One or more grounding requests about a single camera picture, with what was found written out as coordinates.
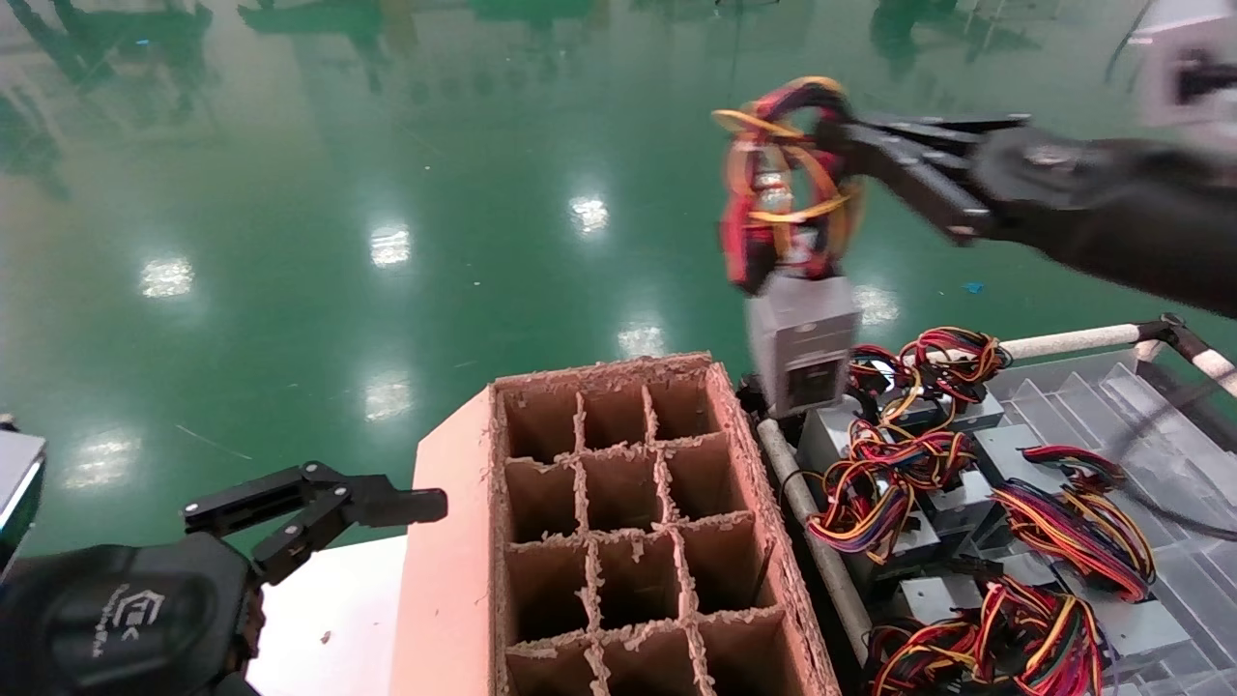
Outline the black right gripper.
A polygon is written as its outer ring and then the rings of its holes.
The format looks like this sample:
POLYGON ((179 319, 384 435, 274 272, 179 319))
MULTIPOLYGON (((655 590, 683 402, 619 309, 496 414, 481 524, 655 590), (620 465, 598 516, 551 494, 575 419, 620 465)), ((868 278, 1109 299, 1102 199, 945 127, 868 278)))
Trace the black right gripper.
POLYGON ((1021 244, 1072 265, 1117 180, 1132 138, 1066 138, 1028 112, 987 116, 858 116, 821 124, 819 147, 842 171, 884 185, 951 244, 1021 244))

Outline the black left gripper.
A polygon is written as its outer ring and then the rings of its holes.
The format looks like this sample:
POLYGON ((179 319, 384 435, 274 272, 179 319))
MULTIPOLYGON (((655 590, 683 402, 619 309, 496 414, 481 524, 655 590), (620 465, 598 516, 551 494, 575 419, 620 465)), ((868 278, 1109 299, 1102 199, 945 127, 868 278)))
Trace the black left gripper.
MULTIPOLYGON (((406 528, 448 512, 445 490, 306 462, 190 502, 183 523, 223 538, 283 518, 251 555, 275 586, 353 525, 406 528)), ((255 694, 246 671, 265 624, 261 584, 247 558, 205 534, 14 562, 2 581, 2 694, 255 694)))

